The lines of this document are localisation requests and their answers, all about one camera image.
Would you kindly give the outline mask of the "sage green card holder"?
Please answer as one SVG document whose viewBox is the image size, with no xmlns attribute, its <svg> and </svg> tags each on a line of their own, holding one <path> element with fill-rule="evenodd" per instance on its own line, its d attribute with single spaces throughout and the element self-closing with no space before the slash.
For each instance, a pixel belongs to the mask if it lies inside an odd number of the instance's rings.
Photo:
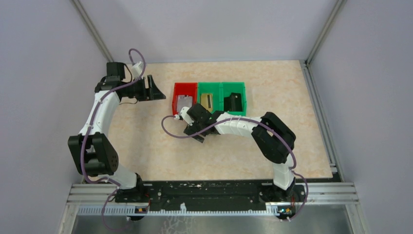
<svg viewBox="0 0 413 234">
<path fill-rule="evenodd" d="M 177 96 L 177 107 L 176 111 L 180 112 L 182 108 L 190 108 L 193 105 L 193 96 L 189 95 L 178 95 Z"/>
</svg>

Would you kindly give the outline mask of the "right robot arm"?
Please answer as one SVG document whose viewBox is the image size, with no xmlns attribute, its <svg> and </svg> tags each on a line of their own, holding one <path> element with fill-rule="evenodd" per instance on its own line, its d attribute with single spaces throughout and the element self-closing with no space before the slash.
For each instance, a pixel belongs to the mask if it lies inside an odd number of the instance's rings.
<svg viewBox="0 0 413 234">
<path fill-rule="evenodd" d="M 296 135 L 273 112 L 262 117 L 245 117 L 224 111 L 211 113 L 201 104 L 183 107 L 177 115 L 187 123 L 184 134 L 204 142 L 208 135 L 235 135 L 254 140 L 263 156 L 272 162 L 272 193 L 280 201 L 293 195 L 297 160 L 292 152 Z"/>
</svg>

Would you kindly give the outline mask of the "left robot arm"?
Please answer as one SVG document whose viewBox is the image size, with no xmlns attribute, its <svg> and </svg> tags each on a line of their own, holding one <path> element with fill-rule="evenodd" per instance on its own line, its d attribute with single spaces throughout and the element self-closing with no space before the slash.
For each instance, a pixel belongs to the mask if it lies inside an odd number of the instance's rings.
<svg viewBox="0 0 413 234">
<path fill-rule="evenodd" d="M 145 198 L 146 188 L 140 175 L 119 162 L 119 156 L 108 139 L 109 128 L 123 98 L 137 101 L 163 100 L 166 96 L 157 88 L 151 75 L 144 77 L 146 63 L 140 61 L 129 70 L 132 80 L 125 82 L 127 65 L 108 62 L 107 74 L 94 89 L 94 104 L 85 125 L 68 139 L 68 147 L 77 171 L 88 183 L 108 182 L 116 185 L 115 197 L 135 202 Z"/>
</svg>

